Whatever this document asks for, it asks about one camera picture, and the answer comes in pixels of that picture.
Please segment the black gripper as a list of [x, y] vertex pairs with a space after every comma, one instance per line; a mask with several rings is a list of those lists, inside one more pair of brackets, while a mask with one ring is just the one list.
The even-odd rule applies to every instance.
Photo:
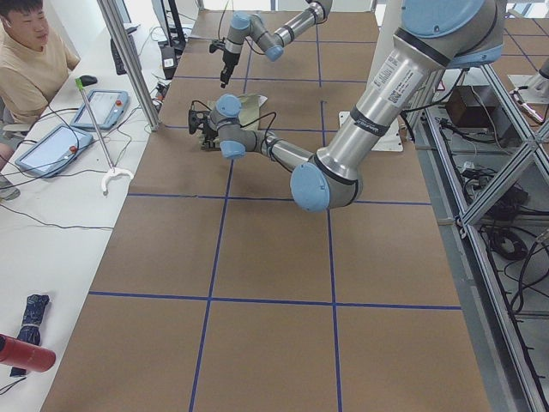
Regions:
[[220, 140], [216, 130], [204, 128], [201, 134], [201, 150], [220, 151]]
[[224, 67], [220, 73], [220, 87], [226, 88], [227, 84], [231, 80], [234, 69], [238, 65], [238, 54], [224, 51], [222, 61]]

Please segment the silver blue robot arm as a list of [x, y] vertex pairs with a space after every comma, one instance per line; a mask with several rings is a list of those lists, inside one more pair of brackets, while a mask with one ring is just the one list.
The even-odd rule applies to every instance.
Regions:
[[222, 155], [248, 152], [290, 171], [294, 202], [310, 212], [347, 206], [363, 188], [359, 165], [433, 72], [489, 64], [503, 50], [504, 1], [405, 1], [394, 47], [326, 147], [311, 153], [270, 130], [247, 130], [239, 98], [222, 95], [202, 115], [190, 114], [190, 132], [217, 140]]
[[225, 88], [238, 65], [246, 40], [252, 40], [269, 61], [274, 62], [283, 55], [284, 48], [290, 45], [310, 27], [324, 23], [331, 12], [332, 1], [307, 1], [308, 6], [290, 21], [270, 32], [258, 14], [244, 11], [234, 12], [227, 35], [212, 42], [209, 52], [223, 51], [224, 67], [220, 73], [220, 86]]

